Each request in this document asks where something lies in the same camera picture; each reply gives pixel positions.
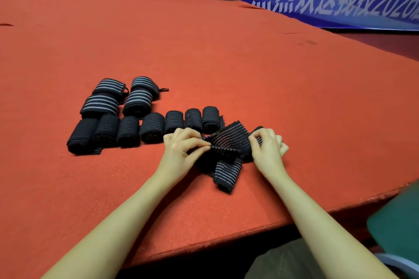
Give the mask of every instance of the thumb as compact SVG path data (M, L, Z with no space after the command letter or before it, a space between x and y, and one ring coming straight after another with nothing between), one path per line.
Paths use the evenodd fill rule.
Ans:
M211 149L211 146L199 147L196 150L194 150L190 155L186 157L188 165L192 167L196 160L198 160L200 156L203 155L204 152L208 151L209 149Z
M261 147L259 146L259 142L254 136L249 136L250 146L252 147L252 155L253 157L259 155L261 151Z

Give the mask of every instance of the person's right hand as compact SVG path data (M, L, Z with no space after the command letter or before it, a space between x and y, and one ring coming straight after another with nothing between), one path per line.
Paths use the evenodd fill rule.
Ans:
M257 138L262 138L259 146ZM282 163L282 156L288 151L288 146L282 142L282 137L272 129L261 128L249 136L252 146L252 156L256 167L273 184L278 178L288 177Z

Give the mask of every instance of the hand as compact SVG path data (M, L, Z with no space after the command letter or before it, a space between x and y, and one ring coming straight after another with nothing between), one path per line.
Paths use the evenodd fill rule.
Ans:
M262 146L256 138L262 138ZM282 163L282 156L288 151L288 146L282 142L282 137L272 129L261 128L249 136L252 146L252 156L258 170L265 178L274 184L278 178L288 177Z
M169 187L174 187L189 170L196 160L210 148L210 143L202 140L201 134L191 128L178 128L173 134L163 137L165 151L155 172Z

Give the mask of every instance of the red carpet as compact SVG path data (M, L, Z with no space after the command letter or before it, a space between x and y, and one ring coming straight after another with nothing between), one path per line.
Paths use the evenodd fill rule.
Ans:
M154 111L217 106L274 128L290 176L328 211L419 178L419 63L242 2L1 0L0 232L5 278L39 278L154 172L164 146L76 157L66 141L105 77L170 88ZM291 222L244 165L231 195L192 174L127 266Z

